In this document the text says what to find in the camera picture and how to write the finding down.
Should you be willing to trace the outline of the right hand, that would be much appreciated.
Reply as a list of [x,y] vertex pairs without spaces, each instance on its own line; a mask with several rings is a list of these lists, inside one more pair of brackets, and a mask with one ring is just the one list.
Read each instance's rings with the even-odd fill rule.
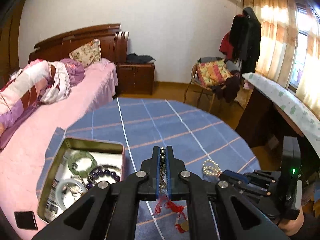
[[299,215],[296,220],[289,220],[289,219],[282,218],[277,222],[277,226],[287,236],[293,236],[302,228],[303,223],[304,223],[304,214],[303,214],[303,209],[300,206]]

